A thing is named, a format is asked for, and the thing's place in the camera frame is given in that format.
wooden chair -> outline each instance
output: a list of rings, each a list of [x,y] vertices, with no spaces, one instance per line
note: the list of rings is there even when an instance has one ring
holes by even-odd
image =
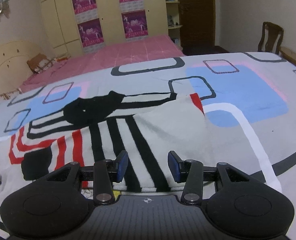
[[[284,37],[284,29],[277,24],[271,22],[264,22],[263,23],[263,33],[261,35],[261,41],[258,44],[258,51],[262,52],[262,47],[265,40],[265,30],[268,30],[268,39],[265,44],[265,52],[272,52],[275,42],[277,40],[278,35],[280,37],[277,41],[276,52],[275,54],[279,54],[280,45],[282,44],[283,37]]]

white curved stripe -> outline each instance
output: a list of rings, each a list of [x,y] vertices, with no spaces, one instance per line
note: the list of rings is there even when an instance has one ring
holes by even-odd
[[[252,126],[250,125],[242,111],[230,103],[215,103],[203,106],[203,109],[205,113],[222,110],[231,113],[235,117],[235,119],[239,122],[242,130],[244,131],[250,143],[250,146],[258,159],[259,166],[261,167],[261,171],[264,174],[267,185],[281,193],[282,186],[280,184],[280,181],[276,177],[270,160],[263,146],[261,145],[258,136],[256,135],[255,131],[253,130]]]

bed headboard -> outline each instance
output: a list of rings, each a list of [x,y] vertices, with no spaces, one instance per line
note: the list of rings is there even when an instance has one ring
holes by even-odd
[[[32,75],[27,60],[42,53],[29,41],[13,41],[0,46],[0,93],[17,89]]]

metal screw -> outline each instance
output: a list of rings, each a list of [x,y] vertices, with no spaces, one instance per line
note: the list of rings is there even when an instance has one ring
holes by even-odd
[[[188,193],[184,195],[184,199],[190,202],[197,201],[199,199],[199,196],[195,193]]]
[[[101,193],[96,196],[96,199],[99,201],[105,202],[105,201],[109,201],[110,199],[112,199],[112,196],[107,193]]]

red stripe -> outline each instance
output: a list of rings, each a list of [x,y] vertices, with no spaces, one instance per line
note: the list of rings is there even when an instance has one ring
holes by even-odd
[[[197,94],[197,93],[191,94],[190,97],[191,97],[191,100],[192,100],[193,104],[194,104],[195,106],[197,106],[198,109],[199,109],[200,111],[202,111],[203,114],[205,114],[205,113],[204,113],[204,109],[202,108],[201,100],[200,100],[198,94]]]
[[[80,166],[84,166],[83,156],[82,156],[82,135],[81,131],[77,130],[72,133],[73,139],[73,150],[72,150],[72,158],[74,162],[80,163]],[[87,188],[88,182],[82,182],[82,188]]]
[[[10,159],[11,164],[21,164],[24,157],[17,158],[17,157],[14,156],[14,153],[13,153],[14,140],[15,140],[15,134],[11,136],[9,159]]]
[[[57,140],[58,143],[58,148],[59,148],[59,153],[58,153],[58,157],[57,157],[57,165],[54,168],[55,170],[64,166],[65,164],[65,153],[66,153],[66,149],[67,149],[67,145],[66,145],[66,140],[65,137],[62,136]]]
[[[34,150],[36,148],[47,148],[55,141],[52,139],[52,140],[42,141],[39,144],[35,144],[35,145],[25,145],[22,143],[23,132],[24,132],[24,126],[21,127],[19,130],[18,142],[16,143],[16,146],[20,152],[27,152],[27,151]]]

